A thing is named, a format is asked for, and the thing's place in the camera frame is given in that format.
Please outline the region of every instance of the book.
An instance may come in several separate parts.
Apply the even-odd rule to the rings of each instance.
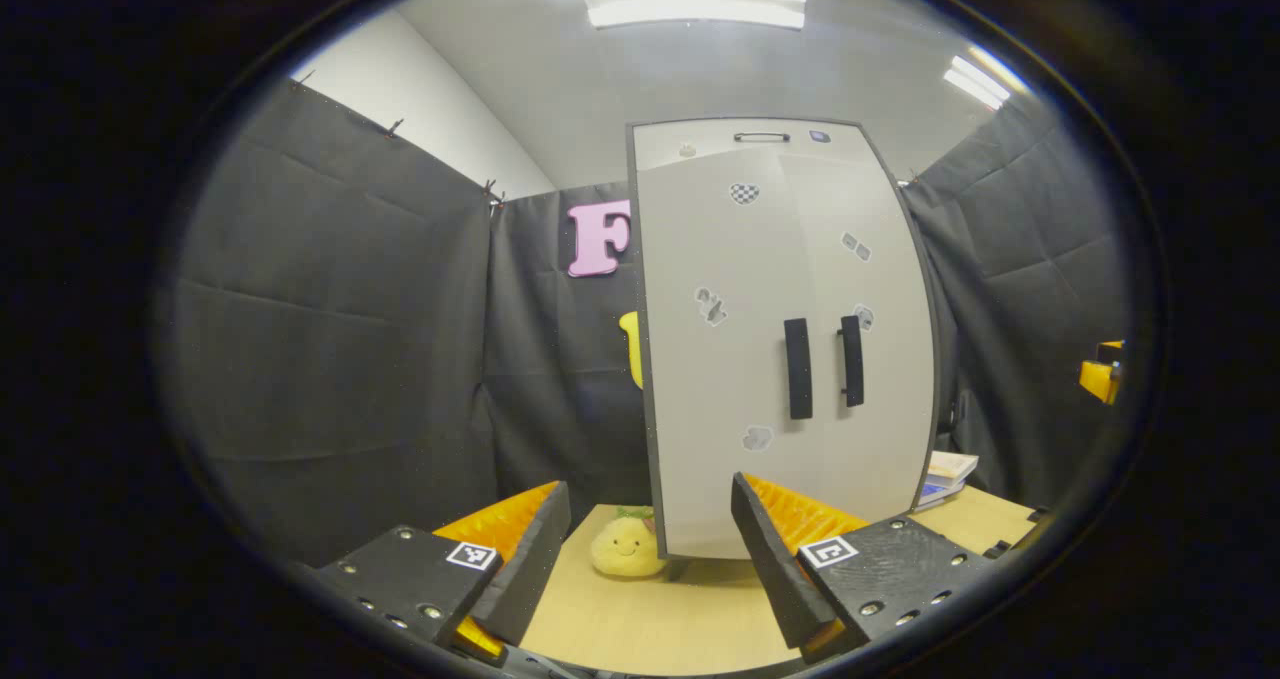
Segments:
[[[933,450],[929,454],[928,477],[925,484],[934,484],[951,488],[963,484],[965,478],[978,466],[978,457],[972,454],[952,454],[950,451]]]
[[[942,500],[959,492],[963,488],[964,488],[963,480],[950,487],[942,487],[938,484],[931,484],[925,482],[924,486],[920,487],[920,501],[915,502],[915,511],[920,511],[923,509],[928,509],[933,505],[941,503]]]

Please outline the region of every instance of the white cabinet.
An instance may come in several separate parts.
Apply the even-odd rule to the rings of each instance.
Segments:
[[[934,428],[933,322],[919,245],[861,128],[635,124],[628,154],[664,555],[748,557],[735,471],[868,521],[909,510]]]

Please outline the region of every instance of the table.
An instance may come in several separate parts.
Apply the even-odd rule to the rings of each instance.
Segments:
[[[1030,514],[965,487],[913,519],[982,553],[997,541],[1019,542],[1034,527]],[[521,648],[659,676],[722,674],[800,656],[782,642],[750,561],[694,560],[676,580],[595,571],[589,544],[614,516],[614,506],[598,505],[564,541]]]

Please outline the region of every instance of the plush toy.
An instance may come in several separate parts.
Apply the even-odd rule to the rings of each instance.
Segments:
[[[591,564],[612,577],[649,577],[662,571],[667,560],[658,559],[653,507],[618,507],[612,519],[591,541]]]

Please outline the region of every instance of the ceiling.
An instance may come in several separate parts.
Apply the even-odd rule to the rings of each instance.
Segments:
[[[991,118],[942,81],[970,46],[916,0],[808,0],[801,31],[721,22],[595,29],[582,0],[397,8],[559,188],[626,178],[627,122],[860,122],[896,177]]]

